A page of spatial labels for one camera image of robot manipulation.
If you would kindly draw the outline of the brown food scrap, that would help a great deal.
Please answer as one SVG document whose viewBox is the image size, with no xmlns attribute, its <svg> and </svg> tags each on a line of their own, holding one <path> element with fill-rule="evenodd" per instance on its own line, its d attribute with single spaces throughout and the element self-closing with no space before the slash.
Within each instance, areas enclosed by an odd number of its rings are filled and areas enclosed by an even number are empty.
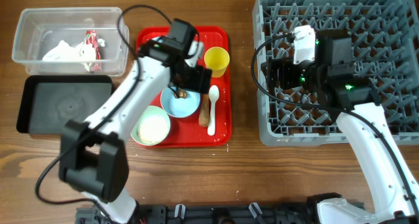
<svg viewBox="0 0 419 224">
<path fill-rule="evenodd" d="M 187 98 L 187 91 L 183 90 L 183 89 L 180 89 L 180 88 L 177 88 L 176 90 L 174 90 L 173 94 L 174 94 L 174 97 L 176 99 L 179 99 L 179 98 L 186 99 Z"/>
</svg>

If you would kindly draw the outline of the light blue bowl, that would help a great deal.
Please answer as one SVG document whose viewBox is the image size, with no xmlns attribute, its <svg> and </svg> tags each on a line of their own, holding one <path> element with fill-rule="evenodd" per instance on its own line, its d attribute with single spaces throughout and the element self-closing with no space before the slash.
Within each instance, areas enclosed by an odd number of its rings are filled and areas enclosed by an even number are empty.
<svg viewBox="0 0 419 224">
<path fill-rule="evenodd" d="M 200 106 L 201 95 L 192 91 L 186 91 L 186 93 L 186 98 L 176 98 L 169 88 L 165 88 L 160 95 L 163 110 L 175 118 L 191 116 Z"/>
</svg>

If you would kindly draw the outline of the yellow plastic cup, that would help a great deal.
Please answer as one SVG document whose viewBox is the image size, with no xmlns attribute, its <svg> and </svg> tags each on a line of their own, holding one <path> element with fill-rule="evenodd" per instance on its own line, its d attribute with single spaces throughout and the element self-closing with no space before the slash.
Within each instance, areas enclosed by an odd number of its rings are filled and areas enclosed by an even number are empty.
<svg viewBox="0 0 419 224">
<path fill-rule="evenodd" d="M 204 62 L 212 70 L 212 77 L 222 77 L 230 63 L 228 51 L 221 47 L 211 47 L 204 54 Z"/>
</svg>

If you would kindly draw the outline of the brown food stick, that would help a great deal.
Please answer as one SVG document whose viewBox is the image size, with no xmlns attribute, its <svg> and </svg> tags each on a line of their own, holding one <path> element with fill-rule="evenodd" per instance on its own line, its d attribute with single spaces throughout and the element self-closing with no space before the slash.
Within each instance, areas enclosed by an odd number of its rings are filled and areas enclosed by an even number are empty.
<svg viewBox="0 0 419 224">
<path fill-rule="evenodd" d="M 202 95 L 198 123 L 201 127 L 208 127 L 210 123 L 210 100 L 207 94 Z"/>
</svg>

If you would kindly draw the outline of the green bowl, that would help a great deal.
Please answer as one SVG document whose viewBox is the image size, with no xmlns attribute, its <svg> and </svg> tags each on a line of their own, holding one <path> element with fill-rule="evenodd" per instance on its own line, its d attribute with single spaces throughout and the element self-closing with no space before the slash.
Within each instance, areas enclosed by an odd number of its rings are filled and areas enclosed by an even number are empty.
<svg viewBox="0 0 419 224">
<path fill-rule="evenodd" d="M 170 118 L 165 110 L 150 105 L 133 127 L 131 137 L 140 145 L 154 146 L 166 139 L 170 128 Z"/>
</svg>

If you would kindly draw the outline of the white rice pile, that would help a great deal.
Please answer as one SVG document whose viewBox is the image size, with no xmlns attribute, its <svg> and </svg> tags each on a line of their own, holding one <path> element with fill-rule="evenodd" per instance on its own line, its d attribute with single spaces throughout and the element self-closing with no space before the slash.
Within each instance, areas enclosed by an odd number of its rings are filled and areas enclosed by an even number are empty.
<svg viewBox="0 0 419 224">
<path fill-rule="evenodd" d="M 143 145 L 156 145 L 166 138 L 169 130 L 169 122 L 163 116 L 155 115 L 140 122 L 137 135 Z"/>
</svg>

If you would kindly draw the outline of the red snack wrapper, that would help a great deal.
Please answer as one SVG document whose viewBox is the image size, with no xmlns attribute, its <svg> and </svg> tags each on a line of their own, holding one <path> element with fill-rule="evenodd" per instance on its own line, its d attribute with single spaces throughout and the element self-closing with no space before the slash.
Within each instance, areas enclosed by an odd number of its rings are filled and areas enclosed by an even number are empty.
<svg viewBox="0 0 419 224">
<path fill-rule="evenodd" d="M 89 72 L 101 71 L 101 63 L 97 60 L 101 60 L 99 52 L 99 44 L 97 40 L 97 32 L 95 30 L 88 30 L 84 39 L 85 48 L 83 50 L 84 57 L 88 63 L 86 68 Z"/>
</svg>

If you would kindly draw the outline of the light blue plate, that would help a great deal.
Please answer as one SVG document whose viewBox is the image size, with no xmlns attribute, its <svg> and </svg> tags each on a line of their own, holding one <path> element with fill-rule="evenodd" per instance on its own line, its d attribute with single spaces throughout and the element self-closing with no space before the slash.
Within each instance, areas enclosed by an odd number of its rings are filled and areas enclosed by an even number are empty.
<svg viewBox="0 0 419 224">
<path fill-rule="evenodd" d="M 147 44 L 153 45 L 153 46 L 160 46 L 162 42 L 163 42 L 162 36 L 158 36 L 158 37 L 153 37 L 152 39 L 149 39 L 147 41 Z"/>
</svg>

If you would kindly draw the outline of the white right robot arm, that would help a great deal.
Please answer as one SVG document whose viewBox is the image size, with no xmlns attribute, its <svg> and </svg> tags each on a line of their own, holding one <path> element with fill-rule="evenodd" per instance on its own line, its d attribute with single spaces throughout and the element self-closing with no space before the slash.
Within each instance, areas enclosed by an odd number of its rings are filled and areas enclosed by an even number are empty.
<svg viewBox="0 0 419 224">
<path fill-rule="evenodd" d="M 327 111 L 346 136 L 371 190 L 375 213 L 344 207 L 342 198 L 315 204 L 319 223 L 417 223 L 418 182 L 390 132 L 381 98 L 367 77 L 355 74 L 352 38 L 343 30 L 310 26 L 285 34 L 290 59 L 267 61 L 269 88 L 302 87 L 317 95 L 314 109 Z"/>
</svg>

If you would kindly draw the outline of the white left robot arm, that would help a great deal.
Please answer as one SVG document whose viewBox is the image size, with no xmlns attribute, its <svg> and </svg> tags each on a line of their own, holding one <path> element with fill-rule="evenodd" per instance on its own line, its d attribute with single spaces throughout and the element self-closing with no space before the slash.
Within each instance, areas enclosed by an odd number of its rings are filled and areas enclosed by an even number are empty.
<svg viewBox="0 0 419 224">
<path fill-rule="evenodd" d="M 84 122 L 69 121 L 61 136 L 59 178 L 83 193 L 110 223 L 139 223 L 139 204 L 127 192 L 126 138 L 154 98 L 168 85 L 201 94 L 211 70 L 189 52 L 196 28 L 175 19 L 168 34 L 137 52 L 131 72 L 111 97 Z"/>
</svg>

